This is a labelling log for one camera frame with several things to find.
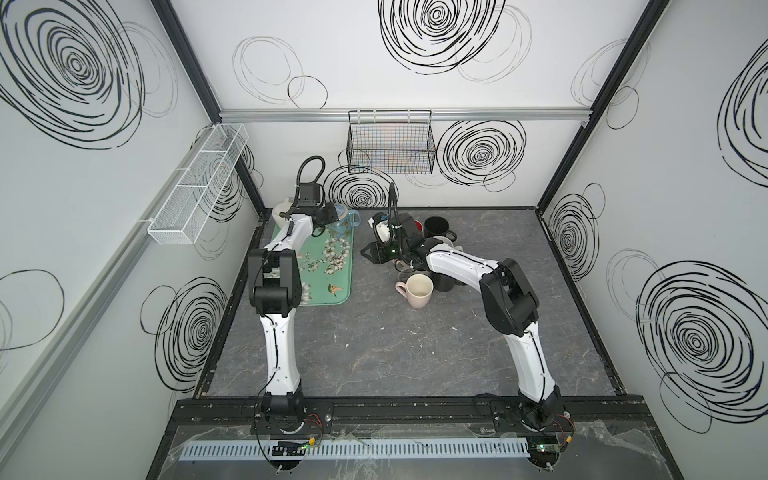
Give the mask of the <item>blue butterfly mug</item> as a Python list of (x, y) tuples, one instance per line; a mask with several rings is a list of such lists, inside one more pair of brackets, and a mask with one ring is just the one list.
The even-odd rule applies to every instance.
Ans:
[(341, 203), (336, 203), (335, 208), (338, 219), (332, 227), (338, 235), (345, 236), (352, 233), (361, 224), (361, 214), (357, 210), (350, 209)]

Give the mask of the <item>pink mug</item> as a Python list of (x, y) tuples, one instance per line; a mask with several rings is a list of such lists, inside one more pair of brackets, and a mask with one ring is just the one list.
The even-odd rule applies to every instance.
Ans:
[(424, 308), (434, 291), (432, 279), (425, 274), (413, 274), (406, 281), (398, 281), (395, 290), (414, 309)]

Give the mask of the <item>black speckled mug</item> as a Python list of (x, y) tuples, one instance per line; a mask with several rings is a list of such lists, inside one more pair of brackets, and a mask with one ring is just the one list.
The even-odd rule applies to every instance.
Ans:
[(443, 293), (451, 291), (457, 285), (456, 280), (453, 277), (436, 272), (431, 273), (431, 280), (434, 289)]

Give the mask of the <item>tall grey mug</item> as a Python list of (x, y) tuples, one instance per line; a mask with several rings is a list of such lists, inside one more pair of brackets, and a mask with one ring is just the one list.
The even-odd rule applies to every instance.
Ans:
[(398, 280), (400, 282), (407, 282), (408, 279), (414, 275), (425, 275), (428, 278), (432, 277), (432, 273), (430, 271), (407, 269), (406, 271), (402, 271), (398, 273)]

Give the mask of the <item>beige mug white handle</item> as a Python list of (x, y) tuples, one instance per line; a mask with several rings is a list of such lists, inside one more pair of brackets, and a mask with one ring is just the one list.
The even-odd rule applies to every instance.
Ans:
[(447, 238), (447, 237), (444, 237), (444, 236), (435, 236), (435, 237), (433, 237), (433, 238), (434, 238), (434, 239), (436, 239), (436, 240), (438, 240), (438, 241), (440, 241), (440, 242), (442, 242), (443, 244), (445, 244), (445, 245), (447, 245), (447, 246), (449, 246), (449, 247), (452, 247), (452, 248), (456, 248), (456, 245), (455, 245), (454, 241), (453, 241), (453, 240), (450, 240), (450, 239), (449, 239), (449, 238)]

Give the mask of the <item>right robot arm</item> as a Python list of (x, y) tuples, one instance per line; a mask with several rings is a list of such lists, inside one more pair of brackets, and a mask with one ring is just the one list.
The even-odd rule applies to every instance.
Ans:
[(542, 431), (564, 405), (540, 341), (539, 299), (520, 265), (512, 259), (484, 259), (452, 245), (448, 231), (432, 237), (409, 214), (379, 212), (368, 220), (374, 241), (361, 255), (374, 264), (402, 262), (416, 271), (448, 277), (478, 291), (488, 323), (509, 346), (517, 371), (521, 423)]

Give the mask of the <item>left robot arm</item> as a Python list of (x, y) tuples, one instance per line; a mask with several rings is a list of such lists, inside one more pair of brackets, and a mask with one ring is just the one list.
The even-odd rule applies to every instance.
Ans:
[(294, 323), (303, 287), (298, 251), (314, 231), (338, 219), (318, 182), (297, 185), (294, 201), (283, 213), (285, 224), (266, 246), (248, 254), (248, 295), (262, 324), (267, 355), (267, 381), (258, 395), (260, 414), (298, 422), (304, 418)]

